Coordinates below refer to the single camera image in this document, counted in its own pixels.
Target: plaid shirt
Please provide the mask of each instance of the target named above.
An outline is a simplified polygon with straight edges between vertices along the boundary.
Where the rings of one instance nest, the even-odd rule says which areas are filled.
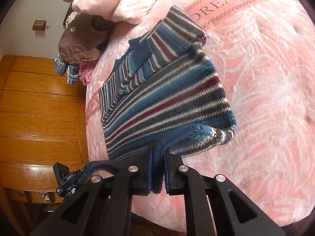
[[[66,75],[68,84],[75,84],[79,79],[79,64],[68,64]]]
[[[64,75],[68,64],[63,60],[61,55],[58,53],[55,59],[55,71],[57,75]]]

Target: pink bedspread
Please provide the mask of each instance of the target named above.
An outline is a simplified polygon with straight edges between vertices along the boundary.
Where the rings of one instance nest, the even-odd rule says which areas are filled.
[[[194,1],[157,0],[140,25],[116,25],[87,87],[90,160],[108,159],[98,90],[115,59],[171,5],[191,15]],[[184,164],[206,176],[226,175],[280,226],[299,221],[315,205],[315,27],[297,0],[262,0],[204,30],[203,50],[218,71],[238,133],[227,145],[184,158]],[[133,212],[185,232],[182,196],[135,196]]]

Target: triangular cutout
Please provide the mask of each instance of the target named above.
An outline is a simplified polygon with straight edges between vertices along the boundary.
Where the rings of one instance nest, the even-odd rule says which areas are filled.
[[[235,192],[229,190],[228,193],[240,223],[245,223],[257,217],[256,212],[253,211]]]
[[[80,217],[88,196],[89,193],[84,192],[68,209],[62,213],[61,218],[75,224]]]

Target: pile of clothes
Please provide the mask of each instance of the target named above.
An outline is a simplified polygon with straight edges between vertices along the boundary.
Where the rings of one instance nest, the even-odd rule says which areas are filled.
[[[67,76],[70,85],[78,79],[87,85],[97,60],[106,49],[112,22],[101,16],[73,12],[59,41],[55,71]]]

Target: metal bolt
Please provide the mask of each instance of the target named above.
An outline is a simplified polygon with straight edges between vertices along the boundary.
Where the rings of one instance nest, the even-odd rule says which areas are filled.
[[[187,167],[186,165],[181,165],[181,166],[178,167],[178,169],[179,169],[179,171],[181,171],[181,172],[186,172],[186,171],[188,171],[188,167]]]
[[[102,180],[102,177],[101,176],[93,176],[92,178],[91,178],[91,181],[93,182],[93,183],[98,183],[98,182],[100,182]]]
[[[215,179],[218,180],[219,182],[224,182],[226,180],[226,177],[223,175],[217,175]]]
[[[128,170],[129,170],[130,172],[137,172],[137,171],[138,171],[138,167],[137,167],[137,166],[130,166],[130,167],[128,168]]]

